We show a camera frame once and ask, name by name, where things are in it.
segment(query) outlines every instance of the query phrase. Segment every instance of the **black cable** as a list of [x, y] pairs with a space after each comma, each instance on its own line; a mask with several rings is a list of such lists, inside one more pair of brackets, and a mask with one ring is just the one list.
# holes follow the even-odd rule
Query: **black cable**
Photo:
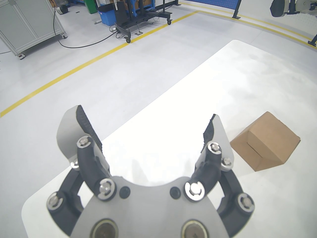
[[[55, 4], [54, 4], [53, 30], [54, 30], [54, 34], [55, 34], [55, 36], [56, 36], [55, 26], [54, 26], [54, 24], [55, 24], [55, 15], [56, 15], [56, 6], [55, 6]], [[101, 43], [101, 42], [103, 42], [104, 40], [108, 39], [110, 36], [112, 36], [112, 35], [114, 35], [114, 34], [115, 34], [115, 33], [112, 33], [111, 35], [109, 35], [108, 37], [102, 39], [102, 40], [99, 41], [99, 42], [92, 43], [92, 44], [88, 44], [88, 45], [84, 45], [84, 46], [78, 46], [78, 47], [68, 47], [68, 46], [62, 45], [59, 40], [58, 40], [58, 42], [59, 42], [59, 44], [60, 44], [61, 46], [65, 47], [65, 48], [77, 49], [77, 48], [84, 48], [84, 47], [88, 47], [88, 46], [91, 46], [91, 45], [95, 45], [95, 44], [97, 44], [97, 43]]]

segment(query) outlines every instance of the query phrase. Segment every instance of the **caster wheel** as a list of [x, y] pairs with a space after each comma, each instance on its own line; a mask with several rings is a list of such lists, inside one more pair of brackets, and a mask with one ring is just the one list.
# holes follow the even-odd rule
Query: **caster wheel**
[[25, 54], [20, 54], [20, 55], [18, 55], [18, 57], [19, 57], [20, 60], [22, 60], [22, 59], [25, 58]]

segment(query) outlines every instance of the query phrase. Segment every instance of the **green trash bin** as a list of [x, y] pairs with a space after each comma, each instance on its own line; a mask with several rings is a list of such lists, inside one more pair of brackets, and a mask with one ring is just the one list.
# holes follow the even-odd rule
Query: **green trash bin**
[[97, 12], [96, 4], [95, 4], [94, 0], [84, 0], [84, 2], [85, 2], [85, 5], [86, 5], [88, 12], [90, 14]]

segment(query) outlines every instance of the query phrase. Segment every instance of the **black cart base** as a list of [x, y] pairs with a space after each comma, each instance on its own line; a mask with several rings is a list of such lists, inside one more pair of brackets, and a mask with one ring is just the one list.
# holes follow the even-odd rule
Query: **black cart base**
[[170, 13], [170, 12], [148, 11], [148, 12], [144, 13], [143, 15], [137, 15], [132, 20], [130, 20], [122, 25], [116, 24], [116, 29], [118, 32], [124, 34], [127, 43], [130, 43], [131, 42], [131, 32], [129, 31], [128, 28], [135, 26], [137, 24], [140, 24], [142, 22], [146, 22], [147, 20], [152, 19], [154, 17], [166, 18], [167, 24], [170, 25], [172, 23], [171, 14], [172, 13]]

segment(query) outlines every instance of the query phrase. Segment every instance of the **gray floor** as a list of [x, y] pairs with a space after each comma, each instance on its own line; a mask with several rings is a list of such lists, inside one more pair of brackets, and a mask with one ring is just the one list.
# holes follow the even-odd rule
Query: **gray floor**
[[[169, 10], [173, 19], [191, 12], [184, 7]], [[69, 35], [61, 42], [77, 46], [108, 36], [107, 27], [93, 25], [96, 17], [84, 7], [71, 7], [68, 14], [59, 16]], [[165, 21], [140, 28], [147, 32], [162, 24]], [[21, 219], [24, 202], [68, 166], [55, 140], [60, 118], [68, 108], [82, 104], [97, 134], [104, 139], [232, 40], [249, 43], [300, 66], [308, 79], [317, 75], [316, 50], [237, 21], [197, 13], [93, 63], [0, 118], [3, 237], [27, 237]], [[1, 54], [0, 110], [124, 42], [112, 36], [80, 50], [53, 42], [22, 61], [11, 53]], [[3, 51], [7, 48], [0, 43]], [[96, 76], [103, 78], [102, 88], [94, 87]], [[94, 94], [95, 101], [85, 101], [86, 93]]]

